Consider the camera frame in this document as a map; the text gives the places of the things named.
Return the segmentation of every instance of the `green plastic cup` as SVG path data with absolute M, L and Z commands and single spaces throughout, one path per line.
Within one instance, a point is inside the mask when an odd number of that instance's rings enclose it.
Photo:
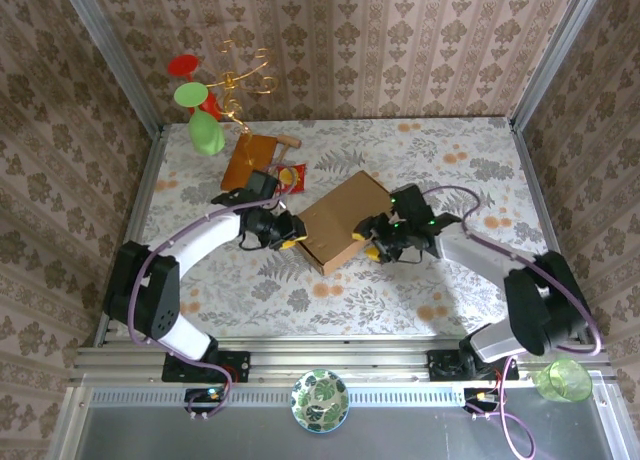
M 591 396 L 593 389 L 589 372 L 569 358 L 547 365 L 533 383 L 540 395 L 554 402 L 582 402 Z
M 180 85 L 173 92 L 173 99 L 178 105 L 186 108 L 194 108 L 203 103 L 209 95 L 206 85 L 198 82 L 189 82 Z
M 196 108 L 188 129 L 193 148 L 200 155 L 215 155 L 224 148 L 224 132 L 213 115 Z

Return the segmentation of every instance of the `wall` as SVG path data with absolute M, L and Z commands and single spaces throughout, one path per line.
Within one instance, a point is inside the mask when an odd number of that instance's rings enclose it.
M 256 120 L 506 115 L 513 110 L 568 0 L 99 0 L 167 123 L 171 58 L 219 68 L 255 65 L 269 47 L 282 81 L 244 98 Z M 211 77 L 201 76 L 202 80 Z
M 44 458 L 149 139 L 68 0 L 0 0 L 0 458 Z
M 524 136 L 640 432 L 640 0 L 599 0 Z

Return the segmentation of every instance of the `cable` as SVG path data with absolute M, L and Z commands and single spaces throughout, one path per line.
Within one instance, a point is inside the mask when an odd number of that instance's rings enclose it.
M 198 414 L 196 412 L 193 411 L 193 407 L 194 407 L 194 402 L 198 399 L 198 398 L 202 398 L 202 397 L 209 397 L 211 400 L 219 400 L 220 396 L 217 394 L 211 394 L 209 393 L 209 390 L 205 390 L 205 391 L 197 391 L 195 393 L 192 393 L 187 400 L 187 413 L 191 416 L 192 419 L 202 419 L 202 420 L 208 420 L 209 418 L 209 413 L 212 413 L 213 410 L 215 410 L 217 407 L 212 408 L 211 410 L 207 411 L 207 412 L 203 412 L 201 414 L 200 417 L 198 417 Z
M 291 167 L 288 167 L 286 165 L 283 165 L 283 167 L 289 169 L 292 171 L 292 175 L 293 175 L 293 169 Z M 205 363 L 205 362 L 199 362 L 196 360 L 191 360 L 190 358 L 185 357 L 184 355 L 178 353 L 178 352 L 174 352 L 171 349 L 165 347 L 164 345 L 162 345 L 161 343 L 152 340 L 150 338 L 147 338 L 145 340 L 140 340 L 138 339 L 137 335 L 136 335 L 136 331 L 134 328 L 134 321 L 135 321 L 135 311 L 136 311 L 136 303 L 138 302 L 138 294 L 140 293 L 140 286 L 142 284 L 142 279 L 144 278 L 147 269 L 149 268 L 149 265 L 151 265 L 151 262 L 153 261 L 153 259 L 159 255 L 161 252 L 163 252 L 164 250 L 166 250 L 167 248 L 171 247 L 175 242 L 177 242 L 178 240 L 180 240 L 182 237 L 184 237 L 185 235 L 189 234 L 190 232 L 192 232 L 193 230 L 195 230 L 196 228 L 200 227 L 201 225 L 210 222 L 211 220 L 213 220 L 216 217 L 219 217 L 221 215 L 225 215 L 227 213 L 233 213 L 237 210 L 241 210 L 244 208 L 250 208 L 250 207 L 261 207 L 263 205 L 268 205 L 270 203 L 275 202 L 275 204 L 277 205 L 279 201 L 283 200 L 290 192 L 291 190 L 293 190 L 293 188 L 295 187 L 295 184 L 292 184 L 286 192 L 284 192 L 282 195 L 278 195 L 274 198 L 270 198 L 267 200 L 257 200 L 255 202 L 248 202 L 248 203 L 243 203 L 240 205 L 233 205 L 231 207 L 225 207 L 222 208 L 220 210 L 216 210 L 215 212 L 211 213 L 211 214 L 205 214 L 203 217 L 198 218 L 197 220 L 195 220 L 194 222 L 190 223 L 189 225 L 187 225 L 186 227 L 182 228 L 180 231 L 178 231 L 178 233 L 174 234 L 171 238 L 169 238 L 168 240 L 165 240 L 162 244 L 160 244 L 154 251 L 152 251 L 149 256 L 145 259 L 145 261 L 142 263 L 142 266 L 140 267 L 140 270 L 138 270 L 138 274 L 136 275 L 136 279 L 133 282 L 133 288 L 131 289 L 131 300 L 129 301 L 129 310 L 127 311 L 127 329 L 129 331 L 129 337 L 131 337 L 131 341 L 139 346 L 146 346 L 148 344 L 153 344 L 157 347 L 159 347 L 160 349 L 164 350 L 165 352 L 167 352 L 169 355 L 174 356 L 175 358 L 177 358 L 178 360 L 181 360 L 184 363 L 187 363 L 189 365 L 192 365 L 194 367 L 197 368 L 208 368 L 210 370 L 215 370 L 216 372 L 220 372 L 224 375 L 225 377 L 225 385 L 224 385 L 224 394 L 222 396 L 222 399 L 220 401 L 220 403 L 211 411 L 209 412 L 209 416 L 207 417 L 203 417 L 203 418 L 211 418 L 213 417 L 215 414 L 217 414 L 222 407 L 225 405 L 225 403 L 227 402 L 227 399 L 229 398 L 229 393 L 231 392 L 231 385 L 233 383 L 233 380 L 231 378 L 231 375 L 229 375 L 229 372 L 227 372 L 224 368 L 219 367 L 218 365 L 214 365 L 212 363 Z
M 453 367 L 451 370 L 444 370 L 437 365 L 430 365 L 429 368 L 442 377 L 453 377 L 462 371 L 462 364 Z
M 494 368 L 493 371 L 496 374 L 496 385 L 489 390 L 487 393 L 493 393 L 496 390 L 498 390 L 500 388 L 500 384 L 502 383 L 502 372 L 500 370 L 498 370 L 497 368 Z
M 531 269 L 533 272 L 535 272 L 536 274 L 538 274 L 540 277 L 542 277 L 544 280 L 547 281 L 547 283 L 549 283 L 550 285 L 552 285 L 556 290 L 558 290 L 562 295 L 564 295 L 564 297 L 569 301 L 569 303 L 571 303 L 571 305 L 573 305 L 573 307 L 578 311 L 578 313 L 580 313 L 580 315 L 582 316 L 582 318 L 585 320 L 585 322 L 587 323 L 587 326 L 589 327 L 589 331 L 591 332 L 591 335 L 593 336 L 593 340 L 595 342 L 595 345 L 593 347 L 592 350 L 590 351 L 584 351 L 581 349 L 577 349 L 577 348 L 571 348 L 571 347 L 565 347 L 562 345 L 559 345 L 558 348 L 559 350 L 563 350 L 565 352 L 570 352 L 570 353 L 577 353 L 577 354 L 583 354 L 583 355 L 598 355 L 600 353 L 600 351 L 602 350 L 602 336 L 600 335 L 600 332 L 598 331 L 598 325 L 596 324 L 596 321 L 594 320 L 594 318 L 591 316 L 591 314 L 589 314 L 589 312 L 587 311 L 587 309 L 582 305 L 582 302 L 580 300 L 578 300 L 578 298 L 576 298 L 576 296 L 571 293 L 569 291 L 568 288 L 566 288 L 564 285 L 562 285 L 562 283 L 560 283 L 558 280 L 556 280 L 555 278 L 553 278 L 551 275 L 549 275 L 547 272 L 545 272 L 542 268 L 538 267 L 536 264 L 534 264 L 533 262 L 527 260 L 526 258 L 518 255 L 517 253 L 513 253 L 505 248 L 502 248 L 500 245 L 496 245 L 495 243 L 489 242 L 483 238 L 480 238 L 476 235 L 473 234 L 473 232 L 469 229 L 469 226 L 467 225 L 467 219 L 473 214 L 475 213 L 481 206 L 481 201 L 480 201 L 480 197 L 478 196 L 477 193 L 475 193 L 473 190 L 470 190 L 466 187 L 461 187 L 461 186 L 457 186 L 457 185 L 443 185 L 440 187 L 435 187 L 435 188 L 431 188 L 429 190 L 427 190 L 426 192 L 423 192 L 422 195 L 429 195 L 433 192 L 437 192 L 437 191 L 441 191 L 441 190 L 460 190 L 463 192 L 468 193 L 469 195 L 471 195 L 475 201 L 476 201 L 476 205 L 469 209 L 463 216 L 462 216 L 462 230 L 464 231 L 465 235 L 467 235 L 467 237 L 469 237 L 471 240 L 473 240 L 476 243 L 479 243 L 480 245 L 489 248 L 490 250 L 493 250 L 495 252 L 498 252 L 502 255 L 505 255 L 506 257 L 509 258 L 514 258 L 516 261 L 522 263 L 524 266 L 528 267 L 529 269 Z
M 515 355 L 512 355 L 507 358 L 507 361 L 504 364 L 504 372 L 502 374 L 502 378 L 507 378 L 507 372 L 509 370 L 509 366 L 511 365 L 511 362 L 514 361 L 515 359 L 516 359 Z M 515 415 L 504 411 L 504 403 L 505 403 L 504 402 L 504 384 L 505 384 L 504 381 L 500 383 L 500 389 L 499 389 L 500 399 L 498 402 L 497 412 L 485 412 L 469 402 L 467 402 L 466 407 L 477 412 L 479 415 L 484 415 L 487 417 L 500 416 L 500 422 L 502 423 L 502 431 L 504 432 L 504 437 L 507 440 L 507 444 L 509 445 L 509 448 L 511 449 L 513 454 L 519 460 L 531 460 L 536 456 L 536 441 L 533 438 L 533 433 L 531 433 L 531 430 L 529 430 L 529 427 L 527 426 L 526 423 L 524 423 Z M 511 420 L 516 422 L 518 425 L 520 425 L 520 427 L 522 427 L 522 429 L 527 434 L 527 437 L 529 437 L 529 443 L 531 444 L 531 451 L 529 452 L 528 455 L 526 456 L 522 455 L 520 452 L 518 452 L 518 450 L 516 449 L 516 446 L 513 444 L 513 440 L 511 439 L 511 435 L 509 434 L 509 429 L 507 428 L 507 418 L 510 418 Z
M 267 248 L 267 245 L 265 245 L 264 247 L 262 245 L 257 246 L 257 247 L 245 247 L 244 246 L 244 241 L 246 239 L 247 239 L 247 234 L 243 233 L 242 234 L 242 238 L 240 239 L 240 243 L 238 244 L 238 247 L 240 247 L 240 250 L 244 250 L 245 252 L 255 252 L 257 250 L 264 250 L 265 248 Z

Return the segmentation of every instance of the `floral tablecloth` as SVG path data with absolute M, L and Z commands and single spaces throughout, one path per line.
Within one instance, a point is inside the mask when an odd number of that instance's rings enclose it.
M 146 219 L 144 241 L 166 237 L 201 215 L 220 192 L 237 130 L 213 157 L 196 154 L 186 125 L 170 127 Z M 305 191 L 288 207 L 301 212 L 365 170 L 389 190 L 464 185 L 483 209 L 472 226 L 520 249 L 546 248 L 509 127 L 502 118 L 327 120 L 253 123 L 255 133 L 302 140 L 289 163 L 306 163 Z M 436 213 L 462 216 L 465 194 L 430 198 Z M 378 265 L 363 253 L 329 277 L 295 251 L 217 249 L 183 278 L 181 309 L 217 336 L 464 335 L 506 315 L 497 288 L 457 264 L 425 256 L 419 265 Z

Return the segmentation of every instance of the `decorative plate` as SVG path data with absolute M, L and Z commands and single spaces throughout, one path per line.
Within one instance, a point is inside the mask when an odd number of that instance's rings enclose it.
M 291 411 L 304 429 L 313 433 L 335 430 L 349 412 L 349 393 L 344 382 L 329 370 L 305 373 L 293 386 Z

